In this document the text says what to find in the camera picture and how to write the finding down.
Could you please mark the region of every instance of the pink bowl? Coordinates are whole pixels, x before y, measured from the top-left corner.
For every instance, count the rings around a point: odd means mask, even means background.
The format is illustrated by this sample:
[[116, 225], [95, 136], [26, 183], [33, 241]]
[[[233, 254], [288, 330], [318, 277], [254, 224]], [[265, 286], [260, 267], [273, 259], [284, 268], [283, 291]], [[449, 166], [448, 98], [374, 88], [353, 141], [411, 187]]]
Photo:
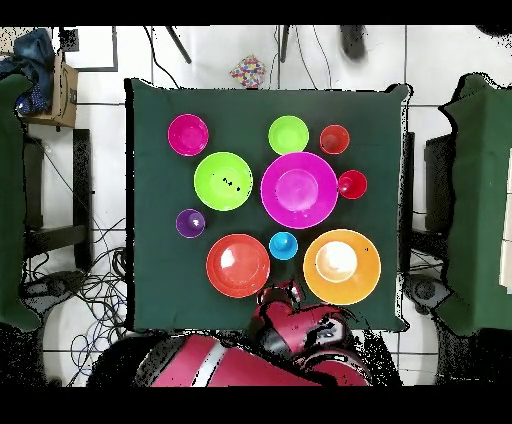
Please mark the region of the pink bowl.
[[309, 228], [322, 222], [337, 199], [336, 174], [313, 153], [280, 156], [261, 179], [263, 206], [275, 221], [288, 228]]
[[169, 125], [167, 139], [176, 153], [194, 156], [208, 143], [208, 127], [198, 116], [180, 115]]

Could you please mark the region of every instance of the table leg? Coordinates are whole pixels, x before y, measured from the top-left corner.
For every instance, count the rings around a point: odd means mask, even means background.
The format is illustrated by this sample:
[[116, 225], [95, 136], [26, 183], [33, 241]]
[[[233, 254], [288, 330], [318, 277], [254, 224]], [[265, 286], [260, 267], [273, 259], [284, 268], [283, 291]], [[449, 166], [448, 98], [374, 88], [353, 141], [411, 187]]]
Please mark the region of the table leg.
[[165, 28], [167, 28], [167, 31], [169, 32], [169, 34], [171, 35], [171, 37], [172, 37], [172, 39], [174, 41], [174, 44], [176, 44], [176, 47], [178, 47], [180, 53], [185, 58], [185, 61], [188, 64], [192, 63], [192, 59], [190, 59], [190, 56], [188, 55], [187, 51], [185, 50], [185, 47], [183, 47], [183, 44], [181, 44], [180, 39], [178, 38], [178, 36], [176, 35], [176, 33], [174, 32], [172, 27], [171, 26], [166, 26]]

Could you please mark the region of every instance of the purple cup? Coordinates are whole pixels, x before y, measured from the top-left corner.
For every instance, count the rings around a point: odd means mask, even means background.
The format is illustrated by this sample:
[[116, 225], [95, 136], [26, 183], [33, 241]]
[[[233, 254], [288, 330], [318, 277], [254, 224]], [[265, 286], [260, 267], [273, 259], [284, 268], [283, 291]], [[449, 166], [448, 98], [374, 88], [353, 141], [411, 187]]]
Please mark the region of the purple cup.
[[176, 230], [185, 238], [197, 237], [205, 226], [204, 216], [195, 209], [185, 209], [176, 218]]

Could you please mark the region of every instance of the blue cup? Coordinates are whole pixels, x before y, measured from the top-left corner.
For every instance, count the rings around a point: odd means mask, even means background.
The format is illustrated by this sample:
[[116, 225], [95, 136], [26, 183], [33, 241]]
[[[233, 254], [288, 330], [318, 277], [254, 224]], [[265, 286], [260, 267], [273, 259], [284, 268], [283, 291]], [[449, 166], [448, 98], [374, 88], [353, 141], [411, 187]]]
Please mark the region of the blue cup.
[[268, 248], [274, 258], [287, 261], [295, 256], [299, 250], [299, 244], [293, 234], [281, 231], [272, 236]]

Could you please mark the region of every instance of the blue cloth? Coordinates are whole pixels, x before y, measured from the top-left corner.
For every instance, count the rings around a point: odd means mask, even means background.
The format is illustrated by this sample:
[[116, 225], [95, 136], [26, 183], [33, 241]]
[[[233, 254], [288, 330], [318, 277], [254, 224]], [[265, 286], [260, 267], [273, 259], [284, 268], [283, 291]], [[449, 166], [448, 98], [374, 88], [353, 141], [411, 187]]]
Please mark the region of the blue cloth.
[[16, 101], [20, 113], [33, 114], [52, 107], [55, 53], [45, 29], [37, 28], [14, 40], [13, 57], [0, 61], [0, 79], [23, 74], [34, 84]]

